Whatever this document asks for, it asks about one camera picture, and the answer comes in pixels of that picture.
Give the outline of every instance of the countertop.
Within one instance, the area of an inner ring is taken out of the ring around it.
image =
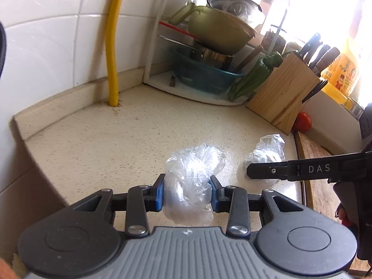
[[[102,188],[124,193],[139,184],[152,185],[164,172],[173,151],[202,142],[218,146],[227,156],[217,175],[223,186],[249,188],[237,178],[239,164],[260,137],[279,130],[245,106],[224,107],[191,101],[150,86],[120,93],[120,106],[94,104],[45,128],[26,141],[35,162],[67,204]],[[286,159],[297,159],[292,135],[285,140]],[[301,202],[299,182],[279,182],[275,190]],[[147,213],[149,225],[174,225],[162,212]],[[226,227],[227,213],[214,214],[212,225]],[[116,214],[123,230],[125,213]],[[251,212],[252,229],[260,228]]]

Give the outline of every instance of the green vegetable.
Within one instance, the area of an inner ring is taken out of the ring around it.
[[[279,67],[283,62],[280,53],[274,51],[270,55],[260,57],[254,67],[241,80],[232,85],[227,93],[229,101],[235,101],[241,96],[249,94],[260,86],[273,72],[274,67]]]

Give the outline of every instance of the tomato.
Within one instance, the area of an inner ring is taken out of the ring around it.
[[[306,133],[310,130],[311,125],[312,123],[310,116],[305,112],[300,112],[299,114],[297,114],[297,118],[295,120],[295,123],[293,124],[292,131],[300,131],[301,133]]]

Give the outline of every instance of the knife block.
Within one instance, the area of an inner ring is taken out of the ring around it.
[[[247,107],[288,135],[303,108],[302,100],[318,82],[312,70],[290,53],[258,88]]]

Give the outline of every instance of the yellow bottle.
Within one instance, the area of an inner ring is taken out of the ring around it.
[[[321,76],[328,80],[322,89],[339,104],[347,101],[358,81],[359,54],[354,41],[348,38],[336,60],[323,70]]]

